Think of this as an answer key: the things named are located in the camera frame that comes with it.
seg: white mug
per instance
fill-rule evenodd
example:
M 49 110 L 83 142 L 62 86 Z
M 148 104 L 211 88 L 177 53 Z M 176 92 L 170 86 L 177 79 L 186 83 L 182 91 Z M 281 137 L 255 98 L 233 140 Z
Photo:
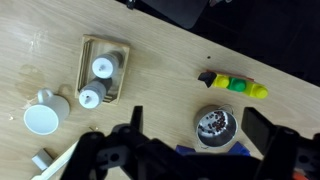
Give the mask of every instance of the white mug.
M 38 104 L 31 106 L 24 113 L 24 123 L 36 134 L 51 134 L 69 115 L 69 103 L 63 97 L 53 95 L 47 88 L 38 91 L 38 101 Z

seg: bottle cap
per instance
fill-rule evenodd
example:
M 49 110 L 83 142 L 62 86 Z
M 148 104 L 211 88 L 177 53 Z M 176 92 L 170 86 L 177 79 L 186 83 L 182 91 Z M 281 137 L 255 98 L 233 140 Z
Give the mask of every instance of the bottle cap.
M 101 94 L 95 89 L 83 90 L 79 96 L 80 104 L 87 109 L 93 109 L 97 107 L 101 101 Z
M 229 78 L 226 76 L 218 76 L 216 79 L 216 86 L 226 88 L 229 86 Z
M 268 90 L 264 87 L 259 87 L 255 90 L 255 95 L 257 98 L 263 99 L 268 96 Z
M 107 79 L 116 74 L 119 68 L 118 60 L 111 55 L 96 58 L 92 64 L 93 73 L 102 79 Z

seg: yellow and green object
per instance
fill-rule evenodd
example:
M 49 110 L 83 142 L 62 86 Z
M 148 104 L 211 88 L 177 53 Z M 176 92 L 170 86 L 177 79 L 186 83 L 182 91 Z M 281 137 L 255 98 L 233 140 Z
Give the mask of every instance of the yellow and green object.
M 220 88 L 227 88 L 230 84 L 229 76 L 216 74 L 217 77 L 214 79 L 212 85 Z
M 262 84 L 247 81 L 246 85 L 247 85 L 247 88 L 243 93 L 250 97 L 264 99 L 269 94 L 268 89 Z
M 205 82 L 208 88 L 211 86 L 225 88 L 258 99 L 264 99 L 268 96 L 268 90 L 264 85 L 258 84 L 250 78 L 239 77 L 208 71 L 201 73 L 198 80 Z
M 231 91 L 243 92 L 246 89 L 246 81 L 243 79 L 230 77 L 230 84 L 227 88 Z

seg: small white container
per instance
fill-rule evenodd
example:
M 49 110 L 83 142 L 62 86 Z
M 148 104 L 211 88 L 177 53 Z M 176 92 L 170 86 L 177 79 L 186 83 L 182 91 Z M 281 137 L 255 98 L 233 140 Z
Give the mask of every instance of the small white container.
M 79 102 L 87 109 L 96 108 L 112 85 L 112 79 L 95 78 L 80 91 Z
M 92 63 L 92 71 L 97 77 L 107 79 L 117 74 L 122 61 L 121 53 L 109 51 L 95 58 Z

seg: wooden table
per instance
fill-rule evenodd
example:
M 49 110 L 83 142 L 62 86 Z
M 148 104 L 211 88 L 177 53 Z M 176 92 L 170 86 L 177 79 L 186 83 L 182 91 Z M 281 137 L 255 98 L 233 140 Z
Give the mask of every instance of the wooden table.
M 83 34 L 108 35 L 131 45 L 118 106 L 87 110 L 73 96 Z M 318 87 L 113 0 L 4 0 L 0 39 L 2 179 L 39 174 L 31 161 L 39 149 L 61 154 L 89 126 L 109 134 L 114 125 L 129 122 L 135 105 L 144 106 L 144 133 L 149 138 L 198 151 L 224 152 L 240 141 L 253 156 L 262 157 L 241 129 L 224 148 L 201 150 L 192 122 L 196 112 L 209 104 L 232 104 L 239 124 L 243 108 L 254 106 L 274 124 L 298 130 L 305 137 L 320 130 Z M 207 89 L 197 80 L 206 69 L 252 77 L 265 84 L 270 95 L 258 100 Z M 71 105 L 68 119 L 47 136 L 33 134 L 23 122 L 25 110 L 37 102 L 36 92 L 43 87 L 66 97 Z M 127 177 L 116 169 L 107 179 Z

